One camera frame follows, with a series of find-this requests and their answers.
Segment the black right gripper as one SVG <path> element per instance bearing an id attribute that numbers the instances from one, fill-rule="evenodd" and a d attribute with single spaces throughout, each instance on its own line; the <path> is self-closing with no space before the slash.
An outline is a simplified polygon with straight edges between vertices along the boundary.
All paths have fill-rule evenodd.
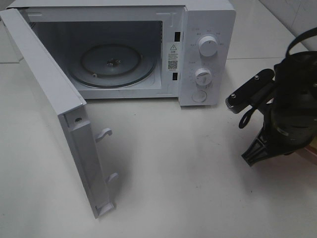
<path id="1" fill-rule="evenodd" d="M 255 163 L 304 147 L 317 135 L 317 101 L 295 100 L 285 104 L 265 104 L 264 123 L 242 158 Z"/>

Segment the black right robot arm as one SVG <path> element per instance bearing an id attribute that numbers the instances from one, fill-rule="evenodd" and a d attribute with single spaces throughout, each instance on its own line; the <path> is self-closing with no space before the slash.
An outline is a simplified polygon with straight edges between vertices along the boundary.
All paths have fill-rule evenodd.
<path id="1" fill-rule="evenodd" d="M 235 114 L 247 106 L 239 128 L 255 111 L 263 126 L 242 154 L 249 166 L 308 146 L 317 135 L 317 54 L 300 52 L 286 56 L 274 69 L 264 69 L 226 99 Z"/>

